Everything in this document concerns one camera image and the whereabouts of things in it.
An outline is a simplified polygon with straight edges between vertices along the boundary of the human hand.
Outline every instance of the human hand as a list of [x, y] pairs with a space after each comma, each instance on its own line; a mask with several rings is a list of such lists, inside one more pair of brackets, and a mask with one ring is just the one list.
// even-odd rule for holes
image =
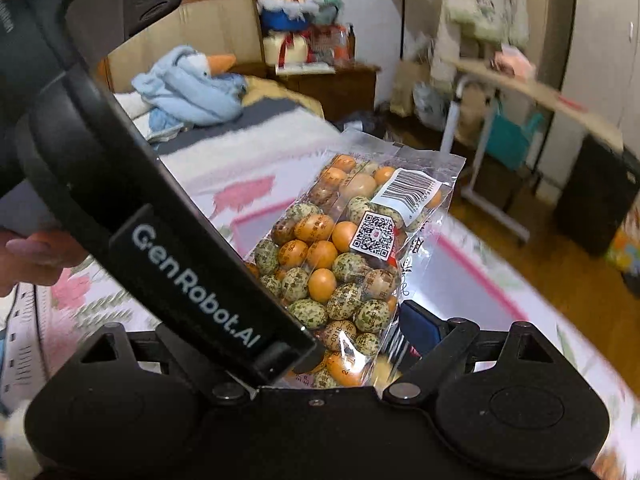
[[87, 252], [69, 233], [47, 231], [21, 238], [0, 230], [0, 298], [18, 282], [53, 285], [65, 267], [82, 263]]

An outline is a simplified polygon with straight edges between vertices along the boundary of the barcode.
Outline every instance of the barcode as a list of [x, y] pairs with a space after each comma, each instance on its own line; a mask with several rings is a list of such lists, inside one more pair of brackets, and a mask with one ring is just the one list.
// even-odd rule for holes
[[412, 213], [416, 213], [422, 210], [424, 201], [435, 183], [435, 180], [425, 174], [400, 170], [389, 181], [388, 187], [382, 193], [382, 198], [399, 200]]

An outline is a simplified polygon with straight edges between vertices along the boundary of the screw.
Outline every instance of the screw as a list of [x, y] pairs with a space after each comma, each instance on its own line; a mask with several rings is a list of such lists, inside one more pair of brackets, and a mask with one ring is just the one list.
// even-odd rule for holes
[[389, 393], [396, 399], [415, 399], [421, 392], [420, 386], [413, 383], [398, 383], [389, 387]]
[[239, 400], [244, 396], [244, 388], [238, 383], [222, 383], [215, 386], [211, 393], [220, 400]]

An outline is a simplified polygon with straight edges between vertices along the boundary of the plastic bag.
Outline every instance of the plastic bag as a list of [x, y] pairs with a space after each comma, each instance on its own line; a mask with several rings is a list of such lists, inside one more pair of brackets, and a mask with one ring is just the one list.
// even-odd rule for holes
[[[446, 211], [451, 195], [447, 196], [443, 206], [422, 227], [414, 238], [402, 261], [402, 284], [398, 293], [398, 304], [405, 300], [415, 300], [420, 305], [428, 305], [420, 291], [425, 283], [425, 273], [433, 251], [442, 232]], [[382, 392], [401, 375], [409, 371], [421, 358], [418, 351], [408, 342], [400, 330], [399, 309], [386, 330], [380, 345], [380, 354], [369, 380], [380, 396]]]
[[367, 382], [398, 305], [401, 260], [424, 223], [446, 212], [464, 164], [359, 134], [349, 152], [325, 154], [311, 188], [247, 263], [325, 347], [322, 361], [287, 378], [289, 386]]
[[444, 130], [449, 107], [446, 99], [433, 86], [424, 82], [416, 83], [414, 104], [415, 114], [422, 124], [440, 132]]

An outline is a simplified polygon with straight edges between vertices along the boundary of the blue basket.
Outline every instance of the blue basket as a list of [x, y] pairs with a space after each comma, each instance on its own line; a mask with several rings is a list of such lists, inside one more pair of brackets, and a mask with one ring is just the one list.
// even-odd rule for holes
[[487, 153], [510, 170], [517, 170], [527, 159], [533, 135], [543, 118], [542, 114], [535, 113], [527, 124], [520, 126], [502, 114], [502, 102], [498, 102], [498, 110], [486, 146]]
[[263, 9], [260, 14], [260, 23], [264, 30], [277, 30], [279, 32], [301, 32], [309, 26], [309, 20], [305, 17], [292, 20], [284, 10]]

